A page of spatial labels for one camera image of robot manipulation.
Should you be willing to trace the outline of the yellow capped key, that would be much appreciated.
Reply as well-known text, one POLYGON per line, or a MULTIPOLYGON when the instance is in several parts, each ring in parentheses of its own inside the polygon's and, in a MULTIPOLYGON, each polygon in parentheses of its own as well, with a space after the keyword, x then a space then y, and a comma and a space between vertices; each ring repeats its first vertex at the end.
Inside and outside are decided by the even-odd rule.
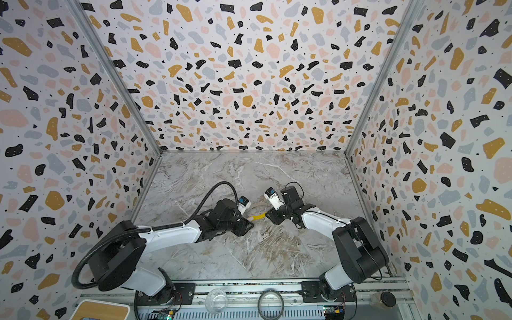
POLYGON ((263 213, 261 215, 255 215, 255 216, 248 217, 248 220, 249 221, 256 221, 256 220, 260 220, 260 219, 264 219, 264 218, 266 218, 266 213, 263 213))

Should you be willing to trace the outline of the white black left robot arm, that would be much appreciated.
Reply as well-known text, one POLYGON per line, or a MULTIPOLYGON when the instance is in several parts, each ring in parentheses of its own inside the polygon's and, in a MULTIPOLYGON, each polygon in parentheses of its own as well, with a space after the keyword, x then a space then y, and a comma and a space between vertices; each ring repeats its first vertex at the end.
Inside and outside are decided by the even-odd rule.
POLYGON ((98 290, 122 287, 149 297, 163 292, 169 294, 174 287, 165 270, 143 268, 141 257, 175 245, 211 241, 227 232, 242 237, 254 226, 243 217, 250 206, 251 202, 244 196, 236 202, 222 199, 213 209, 199 214, 189 223, 150 227, 147 232, 130 221, 121 222, 107 235, 117 238, 93 253, 87 261, 98 290))

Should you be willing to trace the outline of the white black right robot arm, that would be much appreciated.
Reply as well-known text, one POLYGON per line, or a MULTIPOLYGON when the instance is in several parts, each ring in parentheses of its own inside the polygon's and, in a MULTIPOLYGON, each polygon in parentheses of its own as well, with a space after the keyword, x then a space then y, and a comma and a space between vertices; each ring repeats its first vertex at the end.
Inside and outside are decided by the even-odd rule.
POLYGON ((286 186, 278 195, 272 187, 264 193, 272 205, 265 216, 275 225, 290 220, 296 227, 316 231, 335 244, 339 263, 319 276, 319 285, 311 295, 320 294, 333 301, 341 290, 362 283, 389 263, 389 257, 377 235, 362 217, 346 219, 304 203, 294 186, 286 186))

